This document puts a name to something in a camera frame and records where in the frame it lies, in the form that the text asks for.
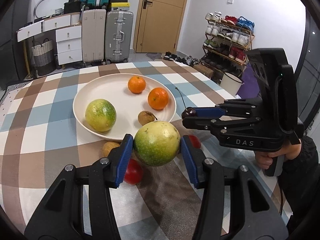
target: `table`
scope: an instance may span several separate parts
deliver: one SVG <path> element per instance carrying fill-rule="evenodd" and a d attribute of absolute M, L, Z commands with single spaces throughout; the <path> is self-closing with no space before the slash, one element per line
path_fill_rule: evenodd
<path fill-rule="evenodd" d="M 105 143 L 77 122 L 72 111 L 76 93 L 89 81 L 113 73 L 142 74 L 164 84 L 177 101 L 172 124 L 180 135 L 195 134 L 205 155 L 223 166 L 247 165 L 279 208 L 276 178 L 265 177 L 255 165 L 252 151 L 219 146 L 208 131 L 187 130 L 180 114 L 187 106 L 215 106 L 233 97 L 216 83 L 178 62 L 120 63 L 58 73 L 34 80 L 11 102 L 0 129 L 0 204 L 23 232 L 39 201 L 67 164 L 91 165 L 102 157 Z M 85 232 L 90 233 L 88 187 L 84 189 Z M 191 239 L 200 210 L 203 190 L 195 190 L 181 154 L 161 167 L 145 169 L 137 186 L 127 183 L 110 189 L 120 235 L 126 239 Z M 283 219 L 290 217 L 284 205 Z M 222 233 L 228 232 L 229 190 L 226 188 Z"/>

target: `white trash bin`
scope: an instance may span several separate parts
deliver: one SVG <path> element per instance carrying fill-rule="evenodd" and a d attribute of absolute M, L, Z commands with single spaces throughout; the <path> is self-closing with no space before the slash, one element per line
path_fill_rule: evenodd
<path fill-rule="evenodd" d="M 234 97 L 243 84 L 244 82 L 240 78 L 225 72 L 220 86 Z"/>

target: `white plate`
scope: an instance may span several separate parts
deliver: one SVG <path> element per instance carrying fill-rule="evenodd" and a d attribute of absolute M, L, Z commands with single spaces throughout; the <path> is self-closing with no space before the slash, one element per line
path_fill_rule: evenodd
<path fill-rule="evenodd" d="M 133 137 L 142 127 L 138 122 L 138 114 L 143 111 L 152 112 L 159 121 L 170 122 L 177 110 L 173 94 L 163 84 L 142 76 L 146 81 L 146 89 L 140 94 L 134 94 L 128 89 L 128 81 L 135 74 L 111 74 L 96 78 L 86 84 L 73 100 L 73 113 L 77 121 L 89 132 L 107 140 L 121 141 L 126 133 Z M 154 88 L 161 87 L 168 92 L 169 103 L 163 110 L 154 110 L 148 104 L 148 95 Z M 108 100 L 116 109 L 117 119 L 113 128 L 107 132 L 95 131 L 85 120 L 85 111 L 90 102 L 95 99 Z"/>

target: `human hand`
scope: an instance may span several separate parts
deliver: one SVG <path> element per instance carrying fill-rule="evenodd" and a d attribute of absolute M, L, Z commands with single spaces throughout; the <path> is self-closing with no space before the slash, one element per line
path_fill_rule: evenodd
<path fill-rule="evenodd" d="M 301 151 L 301 140 L 300 144 L 292 145 L 290 141 L 286 141 L 282 148 L 274 153 L 265 153 L 265 152 L 254 152 L 257 164 L 262 169 L 269 169 L 270 165 L 272 164 L 272 158 L 285 155 L 285 161 L 293 160 L 298 157 Z"/>

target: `wooden door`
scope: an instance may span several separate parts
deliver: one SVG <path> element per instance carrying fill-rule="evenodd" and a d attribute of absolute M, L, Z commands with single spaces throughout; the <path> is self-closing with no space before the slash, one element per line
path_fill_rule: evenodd
<path fill-rule="evenodd" d="M 175 51 L 185 0 L 143 0 L 136 52 Z"/>

